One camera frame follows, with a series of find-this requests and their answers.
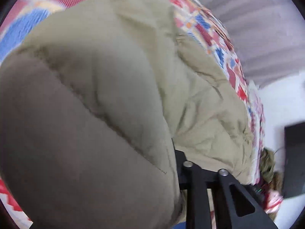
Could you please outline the olive green garment pile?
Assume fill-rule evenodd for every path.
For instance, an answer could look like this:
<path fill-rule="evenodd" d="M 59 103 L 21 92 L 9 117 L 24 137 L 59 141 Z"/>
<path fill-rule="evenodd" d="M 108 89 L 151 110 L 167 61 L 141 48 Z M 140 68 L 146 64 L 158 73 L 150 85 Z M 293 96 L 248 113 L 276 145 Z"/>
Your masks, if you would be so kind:
<path fill-rule="evenodd" d="M 270 183 L 274 177 L 275 156 L 272 150 L 264 148 L 259 160 L 259 171 L 262 179 Z"/>

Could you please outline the black monitor on wall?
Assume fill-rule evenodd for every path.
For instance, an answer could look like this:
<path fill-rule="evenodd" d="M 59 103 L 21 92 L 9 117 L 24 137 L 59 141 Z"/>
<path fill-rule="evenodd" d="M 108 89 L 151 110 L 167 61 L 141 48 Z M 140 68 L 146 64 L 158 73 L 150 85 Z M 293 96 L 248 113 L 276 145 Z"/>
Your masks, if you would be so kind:
<path fill-rule="evenodd" d="M 304 194 L 304 122 L 285 127 L 283 194 L 293 198 Z"/>

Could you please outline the pink floral blanket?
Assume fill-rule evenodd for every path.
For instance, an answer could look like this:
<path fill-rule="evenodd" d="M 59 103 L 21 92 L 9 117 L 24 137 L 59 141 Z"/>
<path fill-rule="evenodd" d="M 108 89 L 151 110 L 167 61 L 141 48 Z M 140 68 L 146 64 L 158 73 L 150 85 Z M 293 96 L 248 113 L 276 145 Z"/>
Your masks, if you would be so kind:
<path fill-rule="evenodd" d="M 258 88 L 253 81 L 248 81 L 248 111 L 253 134 L 250 183 L 254 185 L 260 179 L 259 162 L 265 146 L 265 115 Z"/>

